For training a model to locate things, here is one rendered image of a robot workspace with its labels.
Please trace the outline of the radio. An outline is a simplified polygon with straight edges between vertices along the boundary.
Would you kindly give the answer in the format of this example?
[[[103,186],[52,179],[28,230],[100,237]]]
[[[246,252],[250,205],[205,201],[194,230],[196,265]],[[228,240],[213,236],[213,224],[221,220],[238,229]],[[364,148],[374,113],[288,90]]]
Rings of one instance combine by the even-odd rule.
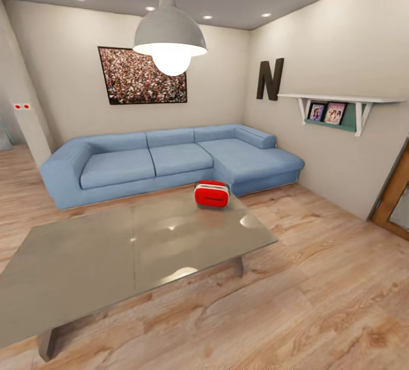
[[[228,204],[230,191],[223,182],[202,180],[195,186],[195,201],[200,205],[224,207]]]

